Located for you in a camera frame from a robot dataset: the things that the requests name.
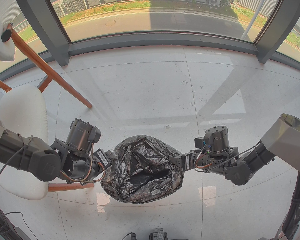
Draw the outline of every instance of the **asphalt road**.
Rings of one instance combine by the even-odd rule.
[[[91,19],[66,27],[66,31],[72,41],[90,38],[118,32],[130,32],[139,30],[182,30],[196,31],[225,35],[240,38],[247,26],[239,22],[200,15],[196,13],[176,12],[141,12],[136,11],[120,13],[98,19]],[[259,29],[251,28],[245,40],[253,41],[259,33]],[[46,48],[39,39],[33,40],[29,46],[37,53]],[[279,51],[300,61],[297,49],[283,43]],[[25,56],[17,49],[14,62],[1,62],[0,72],[25,59]]]

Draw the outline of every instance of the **plastic bag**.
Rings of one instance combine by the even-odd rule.
[[[111,197],[126,203],[147,203],[166,197],[182,186],[184,171],[169,155],[182,153],[154,137],[138,135],[113,150],[118,160],[106,170],[101,186]]]

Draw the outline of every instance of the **floor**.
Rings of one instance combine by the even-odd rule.
[[[85,107],[56,82],[43,92],[49,144],[65,140],[70,123],[81,118],[100,128],[96,149],[123,139],[150,135],[181,152],[194,138],[225,124],[231,146],[253,146],[281,113],[300,116],[300,72],[283,64],[260,64],[253,55],[185,46],[130,47],[71,57],[68,66],[50,65],[90,100]],[[44,73],[30,69],[5,81],[11,87],[37,86]],[[272,238],[281,224],[297,171],[279,158],[244,186],[220,175],[186,172],[174,194],[148,204],[120,203],[100,184],[87,190],[48,193],[39,201],[0,189],[4,212],[21,211],[39,240],[122,239],[135,232],[148,239],[163,227],[169,239]],[[19,214],[9,219],[31,239]]]

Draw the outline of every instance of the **outdoor air conditioning unit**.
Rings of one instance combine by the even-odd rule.
[[[221,0],[209,0],[210,5],[219,6]]]

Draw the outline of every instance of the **white pole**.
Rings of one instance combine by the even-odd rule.
[[[258,8],[256,9],[256,11],[255,11],[255,13],[254,13],[251,21],[249,22],[248,27],[246,28],[246,30],[244,31],[243,35],[241,36],[241,39],[244,39],[247,36],[248,32],[250,31],[250,28],[252,27],[252,25],[253,25],[253,23],[254,23],[257,15],[259,14],[259,12],[260,12],[260,10],[261,10],[261,8],[263,6],[264,1],[265,0],[261,0],[260,1],[259,5],[258,5]]]

